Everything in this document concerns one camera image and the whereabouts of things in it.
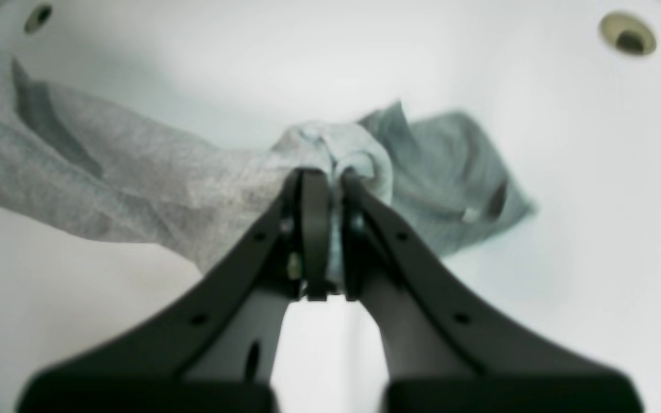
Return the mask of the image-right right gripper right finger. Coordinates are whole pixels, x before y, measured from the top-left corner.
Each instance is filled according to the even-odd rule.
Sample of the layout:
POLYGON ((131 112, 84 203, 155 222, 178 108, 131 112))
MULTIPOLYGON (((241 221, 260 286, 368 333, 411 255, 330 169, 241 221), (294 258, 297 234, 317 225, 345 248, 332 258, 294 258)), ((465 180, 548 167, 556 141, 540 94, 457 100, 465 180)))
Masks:
POLYGON ((480 298, 394 210, 341 176, 346 296, 378 326, 383 412, 641 412, 630 379, 480 298))

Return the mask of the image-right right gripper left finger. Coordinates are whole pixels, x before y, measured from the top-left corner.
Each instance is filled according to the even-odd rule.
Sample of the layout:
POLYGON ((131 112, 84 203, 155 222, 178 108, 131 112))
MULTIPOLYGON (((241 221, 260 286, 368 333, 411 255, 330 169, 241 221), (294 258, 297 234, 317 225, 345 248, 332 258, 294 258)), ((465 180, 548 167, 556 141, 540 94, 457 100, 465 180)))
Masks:
POLYGON ((228 255, 125 334, 38 374, 19 412, 276 412, 283 317, 331 293, 331 189, 299 168, 228 255))

